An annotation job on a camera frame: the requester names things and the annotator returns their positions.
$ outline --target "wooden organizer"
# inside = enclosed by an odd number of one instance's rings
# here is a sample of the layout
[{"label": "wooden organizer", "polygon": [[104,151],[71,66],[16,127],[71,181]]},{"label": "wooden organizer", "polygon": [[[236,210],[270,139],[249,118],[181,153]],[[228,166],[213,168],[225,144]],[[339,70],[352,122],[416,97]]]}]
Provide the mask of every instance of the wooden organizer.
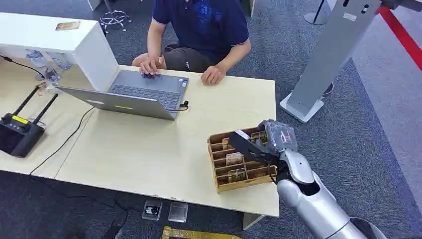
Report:
[{"label": "wooden organizer", "polygon": [[[259,132],[256,128],[243,129],[243,132],[251,136]],[[244,188],[261,183],[272,182],[268,174],[268,166],[264,163],[248,160],[245,158],[243,163],[226,166],[226,155],[236,153],[235,149],[223,150],[222,140],[228,138],[231,132],[211,135],[208,139],[208,151],[211,157],[212,170],[214,172],[214,182],[217,192]],[[234,169],[246,169],[246,180],[229,183],[228,172]],[[270,173],[275,178],[277,176],[276,166],[270,167]]]}]

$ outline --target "laptop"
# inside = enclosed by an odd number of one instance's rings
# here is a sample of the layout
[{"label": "laptop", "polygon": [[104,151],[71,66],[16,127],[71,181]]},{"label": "laptop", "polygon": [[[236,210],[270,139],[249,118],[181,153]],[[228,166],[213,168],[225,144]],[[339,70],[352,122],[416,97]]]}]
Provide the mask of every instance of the laptop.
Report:
[{"label": "laptop", "polygon": [[56,86],[73,97],[95,108],[176,120],[189,79],[185,77],[154,75],[122,70],[108,92]]}]

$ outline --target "person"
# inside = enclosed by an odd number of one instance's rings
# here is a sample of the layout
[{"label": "person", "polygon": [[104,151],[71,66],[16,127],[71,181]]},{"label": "person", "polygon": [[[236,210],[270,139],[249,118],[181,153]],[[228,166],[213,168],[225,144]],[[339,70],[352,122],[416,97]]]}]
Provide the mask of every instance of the person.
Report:
[{"label": "person", "polygon": [[[179,41],[162,52],[168,23]],[[141,73],[199,72],[204,84],[219,83],[251,49],[239,0],[155,0],[147,41],[148,53],[132,62]]]}]

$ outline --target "red barrier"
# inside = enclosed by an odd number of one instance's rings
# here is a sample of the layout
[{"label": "red barrier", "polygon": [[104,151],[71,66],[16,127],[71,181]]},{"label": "red barrier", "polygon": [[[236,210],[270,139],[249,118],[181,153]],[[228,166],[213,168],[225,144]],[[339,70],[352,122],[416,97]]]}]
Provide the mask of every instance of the red barrier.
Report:
[{"label": "red barrier", "polygon": [[422,50],[408,34],[402,24],[397,20],[393,13],[386,7],[380,7],[378,12],[381,14],[387,25],[391,28],[397,39],[401,42],[410,57],[422,71]]}]

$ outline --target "router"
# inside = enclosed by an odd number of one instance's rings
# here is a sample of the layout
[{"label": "router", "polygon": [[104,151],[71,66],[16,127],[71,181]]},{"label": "router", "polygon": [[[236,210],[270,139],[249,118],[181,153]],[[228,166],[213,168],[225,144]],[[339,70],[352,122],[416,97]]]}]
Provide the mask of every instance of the router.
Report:
[{"label": "router", "polygon": [[37,118],[30,122],[18,116],[29,100],[38,91],[39,86],[29,94],[14,113],[7,113],[0,120],[0,150],[19,158],[24,158],[44,134],[45,129],[38,125],[45,112],[59,96],[55,94]]}]

